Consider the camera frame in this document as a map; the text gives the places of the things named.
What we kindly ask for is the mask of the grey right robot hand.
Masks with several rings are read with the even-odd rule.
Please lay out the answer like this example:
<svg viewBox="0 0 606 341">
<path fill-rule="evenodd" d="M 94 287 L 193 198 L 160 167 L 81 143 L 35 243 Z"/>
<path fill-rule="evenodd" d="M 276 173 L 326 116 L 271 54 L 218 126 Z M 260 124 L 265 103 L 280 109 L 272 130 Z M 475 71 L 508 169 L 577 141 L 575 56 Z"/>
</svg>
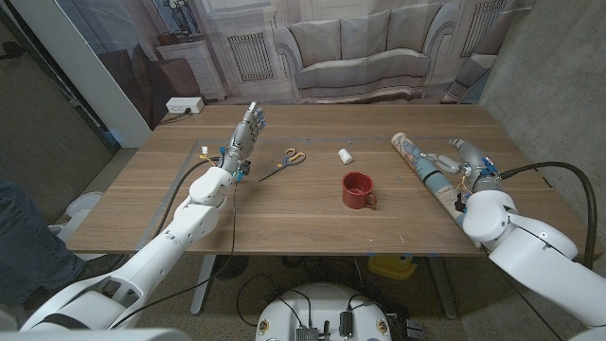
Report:
<svg viewBox="0 0 606 341">
<path fill-rule="evenodd" d="M 442 171 L 463 175 L 462 187 L 470 193 L 483 190 L 503 190 L 501 178 L 492 160 L 471 142 L 460 138 L 451 139 L 459 156 L 459 161 L 434 153 L 421 153 L 420 156 L 433 162 Z"/>
</svg>

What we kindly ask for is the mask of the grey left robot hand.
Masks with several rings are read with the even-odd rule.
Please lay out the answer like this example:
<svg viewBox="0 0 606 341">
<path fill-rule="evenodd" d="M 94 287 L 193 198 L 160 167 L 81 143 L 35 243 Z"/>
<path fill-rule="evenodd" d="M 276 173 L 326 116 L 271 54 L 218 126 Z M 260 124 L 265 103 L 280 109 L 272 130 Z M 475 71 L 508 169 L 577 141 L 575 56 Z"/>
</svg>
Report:
<svg viewBox="0 0 606 341">
<path fill-rule="evenodd" d="M 253 101 L 229 139 L 222 157 L 221 168 L 230 173 L 236 172 L 252 154 L 258 136 L 265 126 L 263 110 Z"/>
</svg>

